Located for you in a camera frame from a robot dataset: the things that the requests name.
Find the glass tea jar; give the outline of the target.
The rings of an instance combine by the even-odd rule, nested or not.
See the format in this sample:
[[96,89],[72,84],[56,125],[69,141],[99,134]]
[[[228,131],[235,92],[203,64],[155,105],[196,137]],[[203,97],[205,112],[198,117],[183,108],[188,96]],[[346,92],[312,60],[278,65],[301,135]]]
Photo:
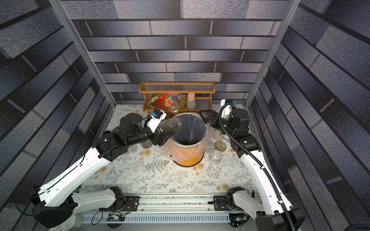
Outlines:
[[222,158],[223,158],[223,155],[218,150],[212,150],[208,156],[209,163],[214,166],[219,165],[222,161]]

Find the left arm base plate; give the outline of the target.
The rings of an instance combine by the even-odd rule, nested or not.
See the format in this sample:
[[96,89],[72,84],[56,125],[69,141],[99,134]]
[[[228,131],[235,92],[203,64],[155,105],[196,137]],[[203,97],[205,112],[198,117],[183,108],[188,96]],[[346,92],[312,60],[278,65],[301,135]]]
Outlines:
[[99,208],[101,212],[136,212],[139,205],[139,196],[125,196],[124,199],[118,199],[109,208]]

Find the green jar lid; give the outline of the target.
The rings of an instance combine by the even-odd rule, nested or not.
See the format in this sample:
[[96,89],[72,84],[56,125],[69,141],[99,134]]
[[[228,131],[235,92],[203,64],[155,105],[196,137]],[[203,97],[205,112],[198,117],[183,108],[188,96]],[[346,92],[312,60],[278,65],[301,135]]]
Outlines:
[[227,145],[224,141],[216,141],[214,143],[215,150],[218,150],[219,152],[225,152],[227,149]]

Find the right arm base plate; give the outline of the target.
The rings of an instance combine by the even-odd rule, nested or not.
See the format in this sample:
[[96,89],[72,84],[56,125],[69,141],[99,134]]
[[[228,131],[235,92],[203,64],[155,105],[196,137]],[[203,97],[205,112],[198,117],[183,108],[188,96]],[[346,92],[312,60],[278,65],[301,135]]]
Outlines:
[[241,208],[232,208],[224,195],[215,195],[208,204],[214,206],[215,211],[242,211]]

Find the glass jar beige lid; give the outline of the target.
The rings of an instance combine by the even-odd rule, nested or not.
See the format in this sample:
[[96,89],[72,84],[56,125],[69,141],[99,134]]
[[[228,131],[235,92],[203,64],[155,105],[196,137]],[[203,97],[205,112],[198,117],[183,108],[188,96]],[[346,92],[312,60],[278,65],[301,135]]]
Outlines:
[[159,124],[159,129],[165,136],[172,136],[179,133],[182,130],[182,122],[179,118],[170,118],[168,120],[163,120]]

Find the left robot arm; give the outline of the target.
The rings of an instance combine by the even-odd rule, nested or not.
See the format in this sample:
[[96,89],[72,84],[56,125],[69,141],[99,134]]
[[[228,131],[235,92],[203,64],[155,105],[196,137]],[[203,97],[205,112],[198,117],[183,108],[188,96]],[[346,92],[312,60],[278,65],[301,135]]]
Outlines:
[[158,110],[147,119],[136,113],[122,117],[118,127],[104,132],[83,157],[31,196],[35,205],[32,209],[34,219],[46,228],[53,228],[92,209],[100,212],[123,209],[127,202],[119,187],[88,194],[75,193],[75,190],[102,167],[127,153],[129,147],[147,141],[163,146],[182,129],[180,120],[165,117],[166,114]]

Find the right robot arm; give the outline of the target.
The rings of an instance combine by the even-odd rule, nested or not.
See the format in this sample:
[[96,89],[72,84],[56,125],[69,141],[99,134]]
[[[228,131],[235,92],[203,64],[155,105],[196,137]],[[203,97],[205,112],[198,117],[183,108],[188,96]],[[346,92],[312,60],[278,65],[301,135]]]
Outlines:
[[229,138],[239,161],[249,171],[258,190],[260,200],[242,187],[227,191],[225,201],[231,210],[243,211],[247,219],[253,219],[259,231],[297,231],[304,221],[304,213],[294,208],[279,188],[266,165],[262,148],[249,133],[249,115],[244,109],[231,105],[223,106],[219,112],[201,110],[202,120]]

